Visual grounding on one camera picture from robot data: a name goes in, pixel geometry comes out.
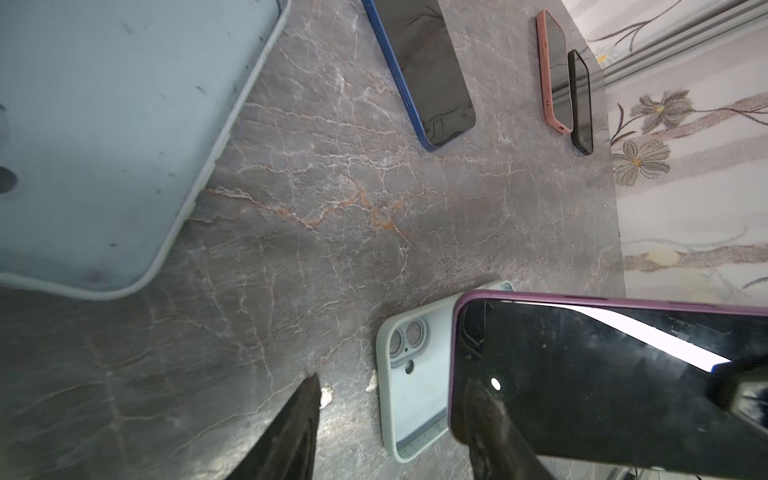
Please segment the clear teal phone case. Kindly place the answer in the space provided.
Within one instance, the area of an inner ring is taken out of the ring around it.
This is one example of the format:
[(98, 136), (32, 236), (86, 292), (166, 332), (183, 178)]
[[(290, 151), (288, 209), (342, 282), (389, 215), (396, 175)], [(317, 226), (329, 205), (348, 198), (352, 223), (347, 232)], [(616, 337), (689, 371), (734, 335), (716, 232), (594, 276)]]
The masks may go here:
[(5, 1), (1, 283), (82, 300), (163, 265), (287, 1)]

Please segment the light blue phone case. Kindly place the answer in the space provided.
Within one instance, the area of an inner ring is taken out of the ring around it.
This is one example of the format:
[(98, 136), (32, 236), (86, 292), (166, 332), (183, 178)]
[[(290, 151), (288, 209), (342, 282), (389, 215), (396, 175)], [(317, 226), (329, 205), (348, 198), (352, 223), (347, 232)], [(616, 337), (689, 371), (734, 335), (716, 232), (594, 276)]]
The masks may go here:
[(453, 308), (458, 294), (394, 315), (375, 344), (381, 436), (407, 463), (448, 431)]

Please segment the blue-edged smartphone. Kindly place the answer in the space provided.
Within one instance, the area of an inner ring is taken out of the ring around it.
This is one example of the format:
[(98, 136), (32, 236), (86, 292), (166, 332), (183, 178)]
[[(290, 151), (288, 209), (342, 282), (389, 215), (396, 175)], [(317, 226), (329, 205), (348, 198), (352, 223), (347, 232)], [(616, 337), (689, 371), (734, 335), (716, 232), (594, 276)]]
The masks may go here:
[(471, 130), (476, 113), (437, 0), (363, 0), (421, 145), (433, 152)]

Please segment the purple-edged smartphone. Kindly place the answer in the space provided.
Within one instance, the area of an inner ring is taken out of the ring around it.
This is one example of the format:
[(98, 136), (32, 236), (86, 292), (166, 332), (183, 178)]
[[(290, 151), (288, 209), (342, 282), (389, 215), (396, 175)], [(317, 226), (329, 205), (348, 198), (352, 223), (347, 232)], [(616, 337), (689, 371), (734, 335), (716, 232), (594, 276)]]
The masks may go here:
[(545, 14), (554, 117), (568, 131), (573, 128), (566, 38), (556, 19)]

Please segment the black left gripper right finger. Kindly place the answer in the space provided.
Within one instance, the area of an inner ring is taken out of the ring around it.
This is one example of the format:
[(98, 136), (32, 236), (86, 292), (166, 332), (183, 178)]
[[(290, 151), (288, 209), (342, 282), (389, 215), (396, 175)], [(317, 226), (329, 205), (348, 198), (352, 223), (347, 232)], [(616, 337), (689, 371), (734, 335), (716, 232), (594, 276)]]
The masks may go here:
[(463, 402), (474, 479), (553, 479), (504, 404), (481, 382), (468, 381)]

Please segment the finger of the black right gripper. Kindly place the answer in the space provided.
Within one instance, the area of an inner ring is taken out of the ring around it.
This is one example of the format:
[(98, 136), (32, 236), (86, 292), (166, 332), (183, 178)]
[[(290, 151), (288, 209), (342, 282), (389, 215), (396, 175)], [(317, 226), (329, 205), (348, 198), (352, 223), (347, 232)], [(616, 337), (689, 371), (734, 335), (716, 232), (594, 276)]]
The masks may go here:
[(705, 395), (760, 435), (767, 434), (767, 355), (716, 365)]

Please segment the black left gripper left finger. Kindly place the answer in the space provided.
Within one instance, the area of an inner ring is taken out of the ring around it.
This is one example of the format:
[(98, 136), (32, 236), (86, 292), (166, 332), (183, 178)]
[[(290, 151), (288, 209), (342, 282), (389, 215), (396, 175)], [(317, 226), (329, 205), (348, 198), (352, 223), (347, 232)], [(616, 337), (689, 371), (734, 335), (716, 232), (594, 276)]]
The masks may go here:
[(227, 479), (311, 479), (320, 403), (319, 376), (313, 374), (301, 382)]

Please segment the pink phone case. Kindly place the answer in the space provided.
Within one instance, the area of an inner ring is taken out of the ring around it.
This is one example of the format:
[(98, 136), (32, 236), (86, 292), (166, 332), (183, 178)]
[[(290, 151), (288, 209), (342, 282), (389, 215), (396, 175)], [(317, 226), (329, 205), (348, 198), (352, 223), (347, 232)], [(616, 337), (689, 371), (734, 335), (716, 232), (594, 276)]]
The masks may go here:
[(547, 9), (544, 9), (540, 11), (536, 16), (543, 110), (544, 110), (544, 115), (547, 123), (553, 129), (555, 129), (556, 131), (562, 134), (570, 134), (574, 128), (574, 120), (573, 120), (572, 130), (568, 131), (560, 122), (557, 121), (557, 119), (554, 117), (554, 114), (553, 114), (547, 29), (545, 24), (546, 13), (550, 13), (550, 12)]

